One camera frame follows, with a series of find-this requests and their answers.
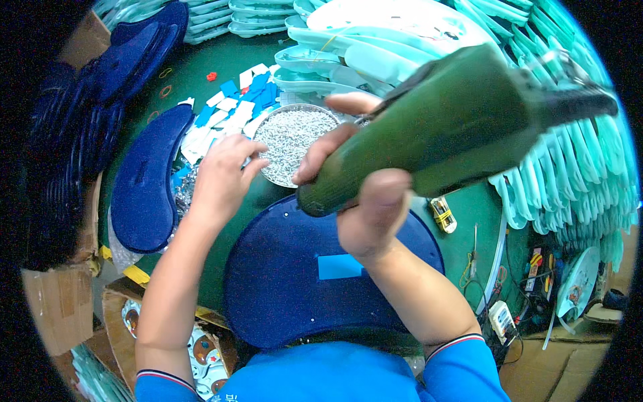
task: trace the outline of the striped sleeve cuff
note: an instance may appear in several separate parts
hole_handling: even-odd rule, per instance
[[[447,348],[449,348],[449,347],[451,347],[453,345],[456,345],[456,344],[458,344],[460,342],[464,342],[464,341],[468,341],[468,340],[480,340],[480,341],[485,342],[484,338],[482,338],[482,335],[480,335],[480,334],[462,335],[462,336],[459,336],[458,338],[455,338],[452,341],[449,341],[449,342],[445,343],[444,345],[440,346],[439,348],[435,349],[429,356],[427,356],[427,358],[426,358],[426,360],[424,362],[428,363],[429,360],[432,359],[432,357],[434,357],[439,352],[442,352],[444,349],[447,349]]]
[[[177,383],[179,385],[182,385],[186,387],[187,389],[191,390],[194,392],[195,395],[198,396],[196,390],[190,385],[189,382],[185,381],[184,379],[178,378],[177,376],[173,376],[171,374],[168,374],[163,371],[158,371],[158,370],[152,370],[152,369],[147,369],[147,370],[141,370],[138,372],[136,375],[136,380],[138,381],[139,378],[144,377],[144,376],[151,376],[151,377],[157,377],[157,378],[164,378],[169,381],[172,381],[174,383]]]

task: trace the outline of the person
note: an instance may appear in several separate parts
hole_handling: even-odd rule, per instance
[[[329,96],[342,113],[368,113],[380,102],[363,93]],[[293,182],[312,180],[324,159],[358,127],[343,124],[308,150]],[[192,206],[152,273],[136,339],[136,398],[197,401],[187,352],[199,278],[217,234],[235,215],[267,147],[241,135],[217,140],[199,166]],[[248,156],[252,161],[242,170]],[[369,175],[359,204],[337,216],[341,246],[357,259],[424,345],[424,384],[400,356],[348,342],[322,342],[260,353],[231,375],[211,401],[508,401],[496,364],[466,299],[395,235],[411,197],[410,175]]]

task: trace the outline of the navy blue plastic part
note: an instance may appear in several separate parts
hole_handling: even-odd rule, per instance
[[[295,196],[266,208],[242,232],[228,257],[224,314],[233,332],[261,349],[333,328],[404,324],[370,277],[320,280],[317,257],[346,254],[336,215],[309,217]],[[398,239],[444,274],[442,255],[426,225],[410,212]]]
[[[161,11],[154,14],[152,17],[135,23],[118,23],[111,33],[110,41],[112,46],[122,45],[135,37],[148,24],[156,21],[163,25],[176,24],[177,32],[179,34],[176,38],[176,42],[180,43],[183,42],[185,30],[188,28],[188,18],[189,11],[187,3],[174,0],[167,3]]]
[[[174,48],[177,42],[179,32],[176,24],[170,25],[167,28],[162,28],[157,43],[148,52],[146,59],[143,60],[137,72],[132,76],[128,85],[126,86],[123,98],[129,100],[136,95],[145,85],[145,83],[152,78],[153,74],[157,72],[167,55]]]
[[[193,119],[192,106],[187,104],[161,113],[144,128],[120,166],[111,217],[118,241],[131,251],[159,251],[178,223],[170,169]]]
[[[120,46],[110,46],[98,59],[98,100],[106,103],[125,89],[160,31],[159,23],[150,23],[139,34]]]

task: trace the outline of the blue shirt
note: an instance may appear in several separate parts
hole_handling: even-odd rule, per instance
[[[312,343],[252,357],[209,401],[509,401],[480,335],[436,349],[423,378],[426,387],[399,356],[347,342]],[[154,370],[139,372],[135,394],[138,402],[201,400],[187,382]]]

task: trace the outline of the green work surface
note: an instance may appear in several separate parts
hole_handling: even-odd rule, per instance
[[[296,44],[293,41],[286,41],[281,45],[278,43],[279,39],[286,40],[287,35],[282,33],[241,39],[236,35],[226,34],[198,46],[183,46],[159,69],[159,73],[167,68],[172,68],[172,71],[164,78],[154,77],[141,94],[130,102],[114,161],[103,175],[99,210],[99,238],[102,244],[109,246],[107,210],[118,167],[131,143],[147,125],[150,115],[155,111],[162,113],[188,97],[195,98],[194,112],[198,114],[205,102],[219,91],[220,84],[233,79],[238,86],[239,73],[261,62],[267,66],[274,64],[273,56],[277,51]],[[206,79],[210,72],[216,72],[218,75],[213,82]],[[165,97],[161,98],[161,91],[167,86],[172,88]],[[223,273],[232,246],[241,231],[259,212],[292,193],[293,189],[276,186],[261,175],[254,180],[239,212],[226,225],[208,255],[199,287],[200,306],[222,312]],[[458,221],[458,227],[452,234],[446,234],[438,229],[432,214],[428,214],[424,209],[426,202],[423,199],[415,199],[413,209],[433,232],[442,252],[446,275],[456,286],[467,265],[467,253],[473,251],[473,227],[478,223],[476,278],[484,287],[491,271],[498,241],[502,211],[500,197],[491,185],[483,182],[449,194],[446,199]],[[514,231],[511,235],[511,259],[514,264],[526,261],[527,233],[527,230],[522,230]],[[159,258],[160,254],[146,255],[136,265],[149,274],[152,273]],[[518,272],[519,268],[513,268],[518,275],[516,278],[520,278],[522,275]],[[514,286],[511,286],[511,278],[507,277],[502,299],[507,300],[512,313],[517,314],[520,311],[522,299],[517,289],[512,290],[512,288]],[[478,286],[472,284],[467,288],[466,297],[473,309],[477,307],[481,296],[482,291]]]

